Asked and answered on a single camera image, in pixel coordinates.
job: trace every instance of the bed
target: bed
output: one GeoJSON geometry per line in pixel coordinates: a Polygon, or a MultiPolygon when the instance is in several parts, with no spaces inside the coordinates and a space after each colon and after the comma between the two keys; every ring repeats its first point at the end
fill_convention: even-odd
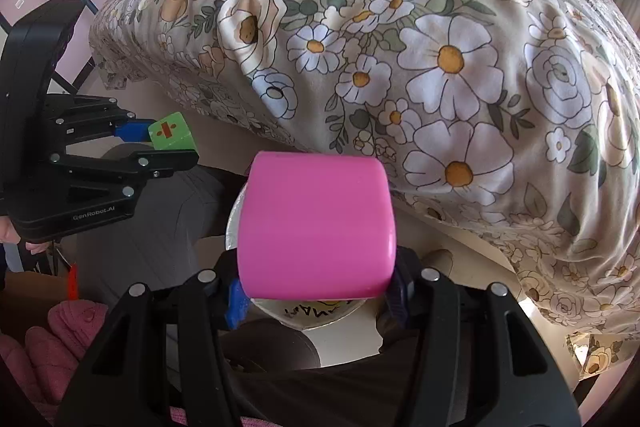
{"type": "Polygon", "coordinates": [[[612,0],[110,0],[104,83],[300,150],[508,258],[583,376],[638,348],[640,47],[612,0]]]}

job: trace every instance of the metal screw head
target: metal screw head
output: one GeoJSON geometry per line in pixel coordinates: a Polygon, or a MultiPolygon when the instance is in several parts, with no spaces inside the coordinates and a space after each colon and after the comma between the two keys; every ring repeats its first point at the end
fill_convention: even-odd
{"type": "Polygon", "coordinates": [[[216,273],[213,270],[202,270],[198,273],[198,281],[207,283],[216,279],[216,273]]]}
{"type": "Polygon", "coordinates": [[[498,297],[506,297],[507,293],[509,293],[509,289],[501,282],[494,282],[491,285],[491,293],[498,297]]]}
{"type": "Polygon", "coordinates": [[[436,282],[440,279],[440,272],[434,268],[425,268],[420,272],[420,275],[429,282],[436,282]]]}
{"type": "Polygon", "coordinates": [[[142,282],[136,282],[129,287],[129,295],[132,297],[140,297],[146,291],[142,282]]]}

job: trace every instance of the pink fabric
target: pink fabric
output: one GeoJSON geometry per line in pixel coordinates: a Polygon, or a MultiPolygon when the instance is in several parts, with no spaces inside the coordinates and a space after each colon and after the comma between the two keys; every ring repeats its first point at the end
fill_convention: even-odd
{"type": "Polygon", "coordinates": [[[50,309],[47,320],[51,331],[76,359],[82,359],[104,324],[107,310],[104,304],[91,301],[64,301],[50,309]]]}
{"type": "MultiPolygon", "coordinates": [[[[25,335],[26,349],[23,349],[11,337],[0,335],[0,356],[6,367],[23,393],[52,425],[57,404],[78,367],[78,360],[104,324],[106,312],[107,306],[103,304],[64,301],[50,309],[47,317],[56,336],[43,328],[31,328],[25,335]]],[[[187,425],[184,409],[171,407],[171,418],[187,425]]],[[[242,418],[242,426],[278,427],[253,418],[242,418]]]]}
{"type": "Polygon", "coordinates": [[[66,349],[59,338],[41,327],[27,331],[24,347],[47,402],[59,404],[78,367],[78,359],[66,349]]]}

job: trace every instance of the pink object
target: pink object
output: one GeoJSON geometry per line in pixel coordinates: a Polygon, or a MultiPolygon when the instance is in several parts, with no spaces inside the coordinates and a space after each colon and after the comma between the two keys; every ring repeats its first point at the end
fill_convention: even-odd
{"type": "Polygon", "coordinates": [[[396,227],[374,158],[260,152],[240,214],[242,288],[260,299],[366,299],[386,289],[396,227]]]}

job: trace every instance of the person's hand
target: person's hand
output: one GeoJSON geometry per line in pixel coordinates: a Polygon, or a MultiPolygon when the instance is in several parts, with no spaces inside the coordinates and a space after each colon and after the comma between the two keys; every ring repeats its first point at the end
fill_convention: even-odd
{"type": "MultiPolygon", "coordinates": [[[[14,229],[14,224],[7,216],[0,216],[0,243],[14,243],[17,245],[20,243],[20,236],[14,229]]],[[[42,253],[49,248],[50,243],[42,243],[40,245],[34,245],[33,243],[26,243],[27,250],[32,254],[42,253]]]]}

